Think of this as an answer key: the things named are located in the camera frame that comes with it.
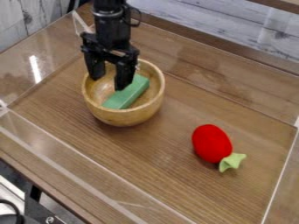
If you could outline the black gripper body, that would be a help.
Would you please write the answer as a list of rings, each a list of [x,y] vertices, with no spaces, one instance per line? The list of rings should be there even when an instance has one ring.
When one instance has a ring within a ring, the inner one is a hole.
[[[96,32],[80,34],[82,53],[97,54],[104,61],[116,64],[118,61],[137,62],[138,50],[130,45],[130,10],[93,10]]]

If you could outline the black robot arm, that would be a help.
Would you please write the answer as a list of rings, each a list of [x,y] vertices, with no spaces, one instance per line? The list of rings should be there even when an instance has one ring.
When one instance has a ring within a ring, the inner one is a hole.
[[[133,81],[140,51],[130,45],[130,23],[133,7],[126,0],[93,0],[92,15],[96,32],[80,34],[80,50],[89,78],[96,81],[106,73],[105,62],[116,67],[114,90],[122,90]]]

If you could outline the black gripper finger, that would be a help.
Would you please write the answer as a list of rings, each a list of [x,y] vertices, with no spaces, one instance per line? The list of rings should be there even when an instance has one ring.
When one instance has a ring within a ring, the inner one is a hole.
[[[88,68],[88,76],[96,81],[105,75],[105,61],[93,52],[84,53],[84,60]]]
[[[133,80],[136,72],[136,61],[118,61],[116,63],[114,90],[122,90]]]

